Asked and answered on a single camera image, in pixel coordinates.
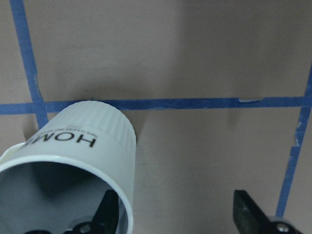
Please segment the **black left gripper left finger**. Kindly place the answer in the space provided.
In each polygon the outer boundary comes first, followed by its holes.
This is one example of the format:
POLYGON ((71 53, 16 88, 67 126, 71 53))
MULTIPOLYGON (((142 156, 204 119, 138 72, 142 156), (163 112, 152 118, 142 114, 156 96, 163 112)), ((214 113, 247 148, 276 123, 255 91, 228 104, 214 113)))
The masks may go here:
POLYGON ((115 234, 119 221, 119 197, 107 190, 90 222, 77 224, 69 234, 115 234))

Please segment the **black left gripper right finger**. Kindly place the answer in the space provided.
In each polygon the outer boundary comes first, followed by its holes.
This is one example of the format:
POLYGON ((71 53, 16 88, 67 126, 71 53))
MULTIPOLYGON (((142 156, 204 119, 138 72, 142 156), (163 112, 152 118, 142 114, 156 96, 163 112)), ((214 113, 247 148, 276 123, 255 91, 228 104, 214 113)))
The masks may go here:
POLYGON ((283 218, 267 216, 245 190, 235 190, 233 221, 240 234, 299 234, 283 218))

